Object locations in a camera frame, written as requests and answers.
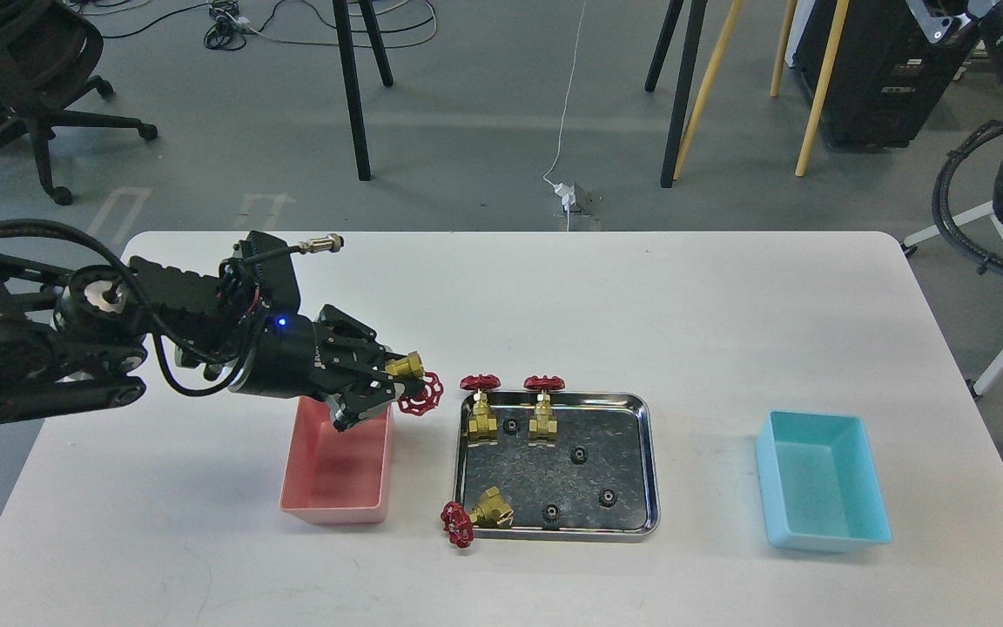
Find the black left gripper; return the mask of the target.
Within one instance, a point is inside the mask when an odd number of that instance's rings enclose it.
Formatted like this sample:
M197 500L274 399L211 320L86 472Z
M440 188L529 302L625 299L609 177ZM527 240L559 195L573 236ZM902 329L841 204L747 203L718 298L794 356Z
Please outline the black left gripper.
M236 393L314 398L330 407L332 426L345 432L398 400L400 382L371 382L386 380L420 381L421 355L380 348L372 328L325 305L314 320L268 316L236 377Z

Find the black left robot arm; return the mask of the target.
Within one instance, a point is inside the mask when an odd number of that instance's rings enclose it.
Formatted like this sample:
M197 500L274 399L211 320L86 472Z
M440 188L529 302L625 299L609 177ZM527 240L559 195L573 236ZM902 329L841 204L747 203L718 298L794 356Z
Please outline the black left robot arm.
M147 336L182 395L310 397L338 431L393 404L428 412L443 388L418 354L393 352L334 306L315 319L299 313L293 256L342 245L337 234L289 245L251 231L218 273L203 275L124 263L47 219L0 221L0 424L139 400Z

